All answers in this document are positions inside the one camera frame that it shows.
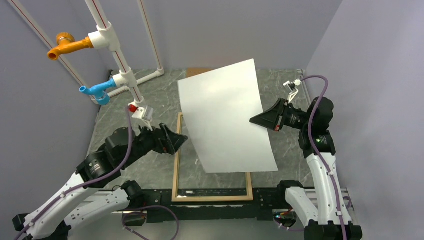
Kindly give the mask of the landscape photo print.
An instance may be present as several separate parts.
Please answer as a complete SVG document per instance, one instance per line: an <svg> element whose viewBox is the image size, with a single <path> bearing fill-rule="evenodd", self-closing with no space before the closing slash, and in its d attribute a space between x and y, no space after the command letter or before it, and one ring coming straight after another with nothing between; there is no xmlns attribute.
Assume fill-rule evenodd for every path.
<svg viewBox="0 0 424 240"><path fill-rule="evenodd" d="M177 84L189 138L206 173L278 170L268 130L250 122L264 111L253 59Z"/></svg>

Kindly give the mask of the wooden picture frame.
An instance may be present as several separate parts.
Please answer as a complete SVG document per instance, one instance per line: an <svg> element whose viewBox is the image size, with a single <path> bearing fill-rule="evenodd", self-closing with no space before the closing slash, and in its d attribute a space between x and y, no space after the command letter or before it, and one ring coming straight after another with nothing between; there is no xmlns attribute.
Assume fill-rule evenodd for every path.
<svg viewBox="0 0 424 240"><path fill-rule="evenodd" d="M175 153L174 167L173 167L173 180L171 189L171 201L173 203L212 203L212 202L250 202L254 200L252 175L250 172L245 172L245 195L198 195L196 193L181 195L179 194L179 177L180 177L180 163L182 157L183 146Z"/></svg>

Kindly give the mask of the brown backing board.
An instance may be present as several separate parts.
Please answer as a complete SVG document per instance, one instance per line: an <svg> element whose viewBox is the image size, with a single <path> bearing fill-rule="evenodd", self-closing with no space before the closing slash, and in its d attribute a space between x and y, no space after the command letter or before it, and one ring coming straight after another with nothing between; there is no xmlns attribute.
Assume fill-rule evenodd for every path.
<svg viewBox="0 0 424 240"><path fill-rule="evenodd" d="M187 70L186 70L186 78L201 75L201 74L210 72L212 70L213 70L213 68L190 67L190 68L187 68Z"/></svg>

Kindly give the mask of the white pvc pipe stand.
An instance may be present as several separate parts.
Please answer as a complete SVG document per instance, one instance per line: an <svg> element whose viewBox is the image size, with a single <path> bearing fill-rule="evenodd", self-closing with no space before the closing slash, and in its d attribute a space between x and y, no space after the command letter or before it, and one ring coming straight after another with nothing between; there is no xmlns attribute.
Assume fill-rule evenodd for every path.
<svg viewBox="0 0 424 240"><path fill-rule="evenodd" d="M87 7L96 23L96 31L89 33L87 37L91 40L94 48L85 48L85 49L107 49L113 56L114 61L116 62L119 73L113 75L113 79L116 83L116 87L108 88L106 90L107 94L112 97L115 97L123 92L130 92L133 97L133 102L130 104L135 104L141 106L144 104L145 100L140 92L139 85L145 83L149 80L158 78L164 74L164 68L161 64L158 51L155 45L154 38L152 36L152 31L148 22L146 11L144 8L143 1L138 1L139 10L141 12L142 21L145 26L151 48L154 54L156 61L156 71L145 77L137 79L133 73L128 61L126 60L124 53L121 48L121 43L119 37L112 25L108 20L100 2L98 0L87 0ZM22 17L22 19L28 24L28 26L34 31L34 33L41 39L41 41L47 46L48 52L57 46L57 41L52 42L52 40L46 35L42 28L38 25L36 20L30 15L30 13L24 8L24 6L18 0L11 0L9 4L12 8ZM66 54L62 54L58 60L65 69L74 77L74 79L81 86L86 86L81 75L71 66L70 62L64 57ZM93 96L87 95L89 98L96 104L98 104Z"/></svg>

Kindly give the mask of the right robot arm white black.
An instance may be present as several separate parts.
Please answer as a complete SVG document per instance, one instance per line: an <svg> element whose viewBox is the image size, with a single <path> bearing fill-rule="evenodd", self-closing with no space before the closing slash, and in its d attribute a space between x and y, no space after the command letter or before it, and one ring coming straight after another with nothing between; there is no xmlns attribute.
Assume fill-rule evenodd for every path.
<svg viewBox="0 0 424 240"><path fill-rule="evenodd" d="M275 200L280 207L294 210L306 240L363 238L361 226L355 225L349 214L338 180L336 148L328 130L333 110L333 102L326 97L315 98L307 111L280 98L270 109L249 120L275 132L283 127L299 131L298 142L312 174L317 204L308 198L302 184L293 180L280 182Z"/></svg>

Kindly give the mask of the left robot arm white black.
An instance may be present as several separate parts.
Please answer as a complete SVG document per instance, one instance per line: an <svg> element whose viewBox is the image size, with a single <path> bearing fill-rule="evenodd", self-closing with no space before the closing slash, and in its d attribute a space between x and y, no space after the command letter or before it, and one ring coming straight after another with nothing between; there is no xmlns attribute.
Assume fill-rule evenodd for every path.
<svg viewBox="0 0 424 240"><path fill-rule="evenodd" d="M12 222L27 240L66 240L79 227L88 225L114 211L137 210L145 202L144 192L135 180L128 180L100 200L82 206L88 197L102 190L122 171L150 152L175 155L188 136L173 132L166 124L158 128L121 127L104 140L76 168L67 183L32 213L16 215Z"/></svg>

